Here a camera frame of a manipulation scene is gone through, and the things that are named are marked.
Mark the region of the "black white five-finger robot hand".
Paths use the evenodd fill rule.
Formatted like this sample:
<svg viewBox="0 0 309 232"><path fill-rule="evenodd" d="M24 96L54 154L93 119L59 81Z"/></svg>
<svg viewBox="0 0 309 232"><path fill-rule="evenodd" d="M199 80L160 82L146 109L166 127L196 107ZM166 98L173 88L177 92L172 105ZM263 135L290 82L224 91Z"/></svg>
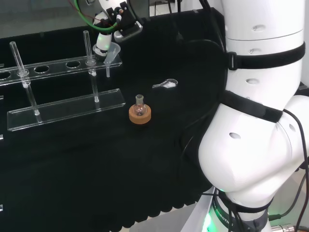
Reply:
<svg viewBox="0 0 309 232"><path fill-rule="evenodd" d="M113 25L113 22L109 17L101 11L96 14L93 21L93 25L100 29L107 29ZM109 31L99 31L96 46L95 46L95 56L103 62L106 59L108 50L111 46L112 41L112 30Z"/></svg>

